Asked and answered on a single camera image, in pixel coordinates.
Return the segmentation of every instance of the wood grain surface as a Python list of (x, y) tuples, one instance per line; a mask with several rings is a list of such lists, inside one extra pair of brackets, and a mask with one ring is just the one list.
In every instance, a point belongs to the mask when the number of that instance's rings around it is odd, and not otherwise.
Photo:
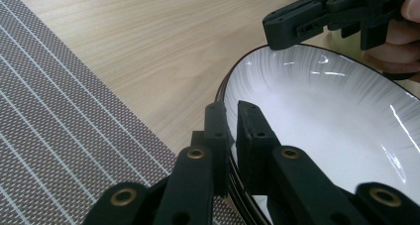
[(22, 1), (178, 153), (229, 69), (266, 44), (263, 17), (296, 0)]

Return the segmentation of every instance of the human hand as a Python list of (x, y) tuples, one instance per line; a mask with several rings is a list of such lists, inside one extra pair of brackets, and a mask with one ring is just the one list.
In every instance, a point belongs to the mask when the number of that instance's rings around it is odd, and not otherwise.
[(388, 73), (417, 72), (410, 79), (420, 82), (420, 0), (405, 0), (401, 14), (404, 21), (389, 22), (386, 43), (362, 52), (362, 59)]

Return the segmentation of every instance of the white plate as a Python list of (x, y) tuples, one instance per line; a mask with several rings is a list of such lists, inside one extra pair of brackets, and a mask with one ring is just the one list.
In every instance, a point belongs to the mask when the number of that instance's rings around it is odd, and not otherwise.
[(234, 137), (239, 100), (257, 104), (280, 142), (303, 149), (340, 187), (378, 181), (420, 204), (420, 102), (377, 72), (314, 47), (264, 47), (228, 80)]

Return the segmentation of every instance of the brass screw insert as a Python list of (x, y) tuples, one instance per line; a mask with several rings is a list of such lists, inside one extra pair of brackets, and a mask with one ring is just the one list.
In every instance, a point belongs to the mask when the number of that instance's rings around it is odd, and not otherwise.
[(401, 199), (393, 192), (381, 188), (381, 187), (373, 187), (368, 191), (369, 195), (376, 200), (386, 206), (389, 207), (399, 207), (401, 206)]
[(191, 159), (201, 159), (204, 158), (205, 153), (201, 149), (191, 149), (186, 153), (186, 155)]
[(281, 155), (289, 159), (298, 159), (300, 157), (299, 153), (293, 149), (283, 149), (281, 150)]
[(137, 192), (131, 188), (122, 188), (111, 196), (111, 204), (117, 207), (126, 206), (136, 199)]

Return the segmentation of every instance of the striped placemat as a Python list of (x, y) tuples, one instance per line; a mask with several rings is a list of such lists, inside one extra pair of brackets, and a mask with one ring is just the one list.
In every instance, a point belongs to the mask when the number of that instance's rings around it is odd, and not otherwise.
[[(20, 0), (0, 0), (0, 224), (80, 224), (121, 181), (175, 154)], [(215, 224), (240, 224), (221, 199)]]

